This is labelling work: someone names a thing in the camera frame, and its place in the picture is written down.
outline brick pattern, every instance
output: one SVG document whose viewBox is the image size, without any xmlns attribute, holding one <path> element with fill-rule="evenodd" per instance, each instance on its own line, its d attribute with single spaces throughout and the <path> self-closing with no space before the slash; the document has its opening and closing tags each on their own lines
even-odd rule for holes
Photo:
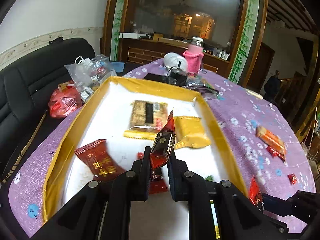
<svg viewBox="0 0 320 240">
<path fill-rule="evenodd" d="M 152 61 L 163 58 L 165 54 L 166 53 L 160 53 L 146 49 L 129 48 L 128 62 L 149 64 Z"/>
</svg>

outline screw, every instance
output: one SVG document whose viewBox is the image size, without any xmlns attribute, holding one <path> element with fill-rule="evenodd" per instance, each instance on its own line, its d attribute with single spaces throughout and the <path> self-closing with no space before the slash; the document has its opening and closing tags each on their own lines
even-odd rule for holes
<svg viewBox="0 0 320 240">
<path fill-rule="evenodd" d="M 98 186 L 98 182 L 96 180 L 92 180 L 92 181 L 89 182 L 88 186 L 90 188 L 97 187 Z"/>
<path fill-rule="evenodd" d="M 186 176 L 187 178 L 191 178 L 191 177 L 193 177 L 193 172 L 192 171 L 185 171 L 184 172 L 184 176 Z"/>
<path fill-rule="evenodd" d="M 227 179 L 224 179 L 222 182 L 221 182 L 222 186 L 223 187 L 230 187 L 231 186 L 231 182 Z"/>
<path fill-rule="evenodd" d="M 128 178 L 132 178 L 136 175 L 136 173 L 134 171 L 127 171 L 125 174 Z"/>
</svg>

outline person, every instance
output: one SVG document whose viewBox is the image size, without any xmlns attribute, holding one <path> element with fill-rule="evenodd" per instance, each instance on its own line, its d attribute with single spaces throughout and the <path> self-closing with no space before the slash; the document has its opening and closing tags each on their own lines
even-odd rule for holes
<svg viewBox="0 0 320 240">
<path fill-rule="evenodd" d="M 263 96 L 263 99 L 269 101 L 270 103 L 273 102 L 274 97 L 280 90 L 281 82 L 278 79 L 279 74 L 280 72 L 276 70 L 276 74 L 271 76 L 263 87 L 266 92 Z"/>
</svg>

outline white wall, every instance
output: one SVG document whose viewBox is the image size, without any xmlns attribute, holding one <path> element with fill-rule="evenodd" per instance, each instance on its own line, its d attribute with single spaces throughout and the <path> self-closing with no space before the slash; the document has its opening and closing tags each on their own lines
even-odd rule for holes
<svg viewBox="0 0 320 240">
<path fill-rule="evenodd" d="M 306 75 L 304 71 L 306 65 L 294 32 L 283 32 L 281 29 L 272 28 L 269 24 L 266 24 L 262 42 L 275 51 L 263 85 L 270 76 L 275 74 L 276 70 L 280 71 L 280 79 L 292 78 L 296 71 Z"/>
<path fill-rule="evenodd" d="M 17 0 L 0 24 L 0 53 L 46 33 L 102 27 L 106 4 L 107 0 Z"/>
</svg>

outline pink bottle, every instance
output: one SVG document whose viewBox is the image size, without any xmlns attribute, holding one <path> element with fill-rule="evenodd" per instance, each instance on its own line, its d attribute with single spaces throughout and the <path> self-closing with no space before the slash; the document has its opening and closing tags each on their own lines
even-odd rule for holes
<svg viewBox="0 0 320 240">
<path fill-rule="evenodd" d="M 189 44 L 188 50 L 183 53 L 183 56 L 188 62 L 188 72 L 198 73 L 202 65 L 203 58 L 203 39 L 192 37 L 192 42 Z"/>
</svg>

